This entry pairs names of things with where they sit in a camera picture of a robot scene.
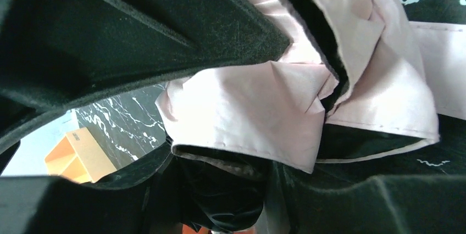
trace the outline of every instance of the light pink cloth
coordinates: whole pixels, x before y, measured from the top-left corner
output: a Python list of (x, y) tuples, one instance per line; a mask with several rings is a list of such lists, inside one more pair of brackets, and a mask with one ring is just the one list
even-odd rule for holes
[[(170, 81), (157, 99), (174, 154), (220, 160), (177, 146), (222, 149), (280, 161), (305, 172), (316, 162), (325, 111), (337, 81), (304, 29), (279, 0), (249, 0), (291, 39), (278, 62), (207, 69)], [(331, 26), (349, 88), (327, 123), (419, 137), (409, 146), (352, 160), (412, 151), (439, 141), (434, 98), (415, 34), (398, 0), (313, 0)]]

